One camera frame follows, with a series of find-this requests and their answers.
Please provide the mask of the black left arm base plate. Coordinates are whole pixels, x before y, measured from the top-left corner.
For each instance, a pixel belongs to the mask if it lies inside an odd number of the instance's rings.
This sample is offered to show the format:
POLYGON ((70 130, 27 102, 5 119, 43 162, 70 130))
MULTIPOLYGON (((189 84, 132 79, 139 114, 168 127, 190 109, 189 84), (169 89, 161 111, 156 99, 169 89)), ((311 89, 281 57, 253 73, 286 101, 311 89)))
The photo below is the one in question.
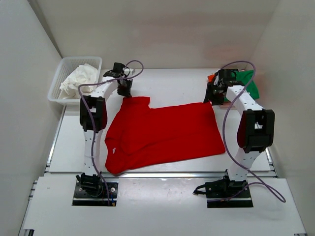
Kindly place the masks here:
POLYGON ((117 196, 119 190, 118 180, 107 182, 109 194, 107 194, 106 187, 100 187, 96 192, 86 190, 76 182, 72 205, 85 207, 115 207, 117 205, 117 196))

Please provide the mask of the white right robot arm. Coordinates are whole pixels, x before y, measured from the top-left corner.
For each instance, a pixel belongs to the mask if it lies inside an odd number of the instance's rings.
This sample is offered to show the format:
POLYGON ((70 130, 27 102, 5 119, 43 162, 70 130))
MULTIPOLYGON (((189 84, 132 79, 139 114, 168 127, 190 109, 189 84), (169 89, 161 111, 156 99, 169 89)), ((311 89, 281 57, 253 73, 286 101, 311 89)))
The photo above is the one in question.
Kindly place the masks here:
POLYGON ((233 164, 217 183, 221 193, 232 197, 247 187, 247 174, 255 159, 273 143, 275 113, 259 105, 240 80, 240 72, 220 69, 208 81, 204 102, 223 105, 225 100, 235 107, 241 116, 236 141, 238 151, 232 157, 233 164))

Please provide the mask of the red t shirt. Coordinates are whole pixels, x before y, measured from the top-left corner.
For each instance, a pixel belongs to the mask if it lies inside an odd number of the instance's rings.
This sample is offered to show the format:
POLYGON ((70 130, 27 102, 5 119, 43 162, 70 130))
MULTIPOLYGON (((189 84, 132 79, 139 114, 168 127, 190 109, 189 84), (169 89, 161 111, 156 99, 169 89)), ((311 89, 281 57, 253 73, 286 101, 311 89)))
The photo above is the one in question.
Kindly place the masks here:
POLYGON ((104 140, 110 173, 225 153, 210 103, 149 104, 149 97, 123 99, 104 140))

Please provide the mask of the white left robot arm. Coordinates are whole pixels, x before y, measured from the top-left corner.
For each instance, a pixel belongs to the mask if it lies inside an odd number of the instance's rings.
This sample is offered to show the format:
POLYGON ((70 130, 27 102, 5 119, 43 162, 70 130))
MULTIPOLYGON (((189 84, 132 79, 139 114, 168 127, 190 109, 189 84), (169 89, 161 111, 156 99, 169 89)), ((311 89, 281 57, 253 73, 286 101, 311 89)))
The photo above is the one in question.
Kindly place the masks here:
POLYGON ((108 121, 106 101, 115 90, 121 96, 131 97, 134 73, 128 64, 116 62, 111 70, 104 73, 100 83, 78 86, 79 122, 83 128, 85 149, 83 170, 76 178, 81 189, 91 197, 99 197, 103 192, 109 193, 108 185, 99 170, 100 138, 108 121))

